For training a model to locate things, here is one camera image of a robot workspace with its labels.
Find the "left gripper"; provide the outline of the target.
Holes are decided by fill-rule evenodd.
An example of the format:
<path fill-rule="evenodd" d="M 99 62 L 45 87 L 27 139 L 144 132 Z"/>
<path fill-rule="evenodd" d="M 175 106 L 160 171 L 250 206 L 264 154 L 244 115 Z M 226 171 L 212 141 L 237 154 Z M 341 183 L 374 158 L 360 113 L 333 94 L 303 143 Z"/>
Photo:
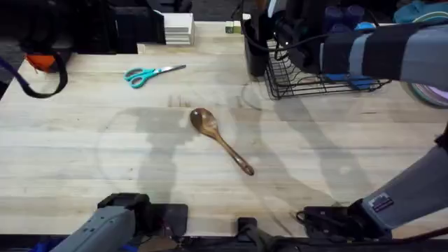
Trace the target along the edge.
<path fill-rule="evenodd" d="M 35 69 L 46 73 L 58 73 L 60 67 L 53 53 L 61 57 L 64 64 L 71 57 L 74 40 L 62 28 L 55 16 L 37 17 L 33 14 L 26 22 L 24 35 L 19 38 L 25 59 Z"/>

